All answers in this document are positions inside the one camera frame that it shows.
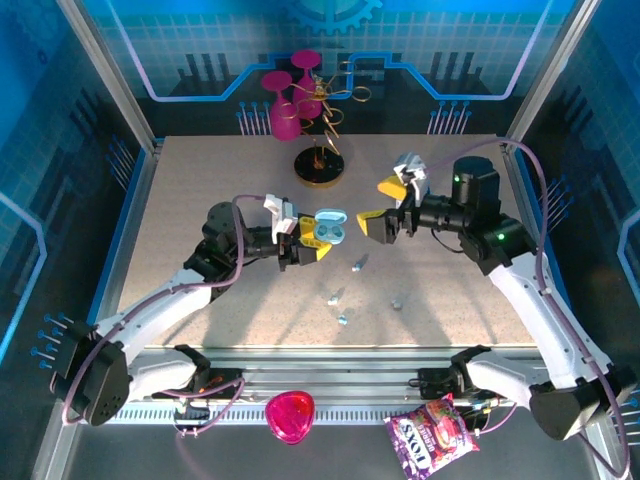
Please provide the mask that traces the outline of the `light blue earbud charging case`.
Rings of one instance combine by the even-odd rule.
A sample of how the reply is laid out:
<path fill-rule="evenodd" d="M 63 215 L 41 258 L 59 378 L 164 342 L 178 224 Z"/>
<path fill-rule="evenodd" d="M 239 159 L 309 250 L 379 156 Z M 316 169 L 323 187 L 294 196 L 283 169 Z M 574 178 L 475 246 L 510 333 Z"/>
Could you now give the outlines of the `light blue earbud charging case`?
<path fill-rule="evenodd" d="M 339 245 L 345 239 L 344 224 L 348 220 L 347 213 L 340 209 L 321 209 L 314 215 L 314 238 L 320 242 Z"/>

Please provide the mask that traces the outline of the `pink wine glass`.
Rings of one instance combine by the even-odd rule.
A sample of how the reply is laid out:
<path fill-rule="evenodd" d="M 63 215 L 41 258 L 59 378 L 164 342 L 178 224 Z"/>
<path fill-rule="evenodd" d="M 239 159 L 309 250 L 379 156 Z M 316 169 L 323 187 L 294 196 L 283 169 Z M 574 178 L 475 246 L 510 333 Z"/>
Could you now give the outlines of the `pink wine glass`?
<path fill-rule="evenodd" d="M 313 50 L 299 50 L 291 56 L 291 63 L 302 70 L 302 77 L 294 84 L 293 104 L 300 119 L 313 120 L 321 114 L 321 102 L 314 99 L 316 83 L 312 70 L 321 63 L 321 55 Z"/>
<path fill-rule="evenodd" d="M 270 107 L 269 121 L 271 134 L 282 142 L 295 140 L 302 131 L 297 107 L 284 95 L 291 84 L 291 75 L 280 70 L 267 73 L 261 80 L 262 87 L 276 96 Z"/>

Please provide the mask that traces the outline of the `pink heart-shaped bowl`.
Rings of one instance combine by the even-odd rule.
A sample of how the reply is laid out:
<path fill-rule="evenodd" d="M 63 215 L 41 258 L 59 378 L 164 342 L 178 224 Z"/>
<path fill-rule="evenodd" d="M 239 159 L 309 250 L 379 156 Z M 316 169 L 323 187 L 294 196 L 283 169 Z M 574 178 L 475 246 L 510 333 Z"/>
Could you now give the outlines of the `pink heart-shaped bowl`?
<path fill-rule="evenodd" d="M 287 391 L 271 398 L 265 418 L 272 434 L 287 445 L 301 443 L 310 433 L 315 418 L 315 402 L 305 391 Z"/>

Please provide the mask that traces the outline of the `purple candy bag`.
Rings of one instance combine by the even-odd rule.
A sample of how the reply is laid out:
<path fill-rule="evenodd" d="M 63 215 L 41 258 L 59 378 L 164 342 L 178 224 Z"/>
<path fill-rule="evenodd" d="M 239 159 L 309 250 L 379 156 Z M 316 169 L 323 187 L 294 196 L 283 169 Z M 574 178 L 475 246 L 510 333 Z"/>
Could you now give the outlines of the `purple candy bag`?
<path fill-rule="evenodd" d="M 406 480 L 427 480 L 462 456 L 479 450 L 447 394 L 416 409 L 388 416 L 384 425 Z"/>

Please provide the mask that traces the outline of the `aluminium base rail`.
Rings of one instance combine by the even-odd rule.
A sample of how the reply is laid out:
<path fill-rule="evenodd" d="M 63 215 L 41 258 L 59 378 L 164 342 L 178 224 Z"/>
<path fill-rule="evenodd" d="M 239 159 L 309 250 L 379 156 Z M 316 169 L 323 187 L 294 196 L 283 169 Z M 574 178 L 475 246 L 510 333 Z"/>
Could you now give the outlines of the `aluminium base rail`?
<path fill-rule="evenodd" d="M 245 403 L 303 390 L 319 405 L 383 405 L 420 400 L 408 385 L 421 368 L 451 365 L 460 347 L 233 347 L 198 348 L 216 369 L 242 371 Z"/>

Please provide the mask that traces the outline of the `aluminium frame post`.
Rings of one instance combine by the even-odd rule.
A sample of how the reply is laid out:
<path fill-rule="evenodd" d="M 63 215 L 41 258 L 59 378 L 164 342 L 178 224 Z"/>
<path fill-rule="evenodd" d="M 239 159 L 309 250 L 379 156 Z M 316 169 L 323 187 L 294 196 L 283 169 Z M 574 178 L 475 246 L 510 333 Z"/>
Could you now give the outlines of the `aluminium frame post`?
<path fill-rule="evenodd" d="M 507 137 L 522 141 L 579 44 L 602 0 L 576 0 L 525 96 Z"/>
<path fill-rule="evenodd" d="M 86 7 L 80 0 L 55 2 L 141 148 L 147 154 L 155 154 L 158 146 L 155 135 Z"/>

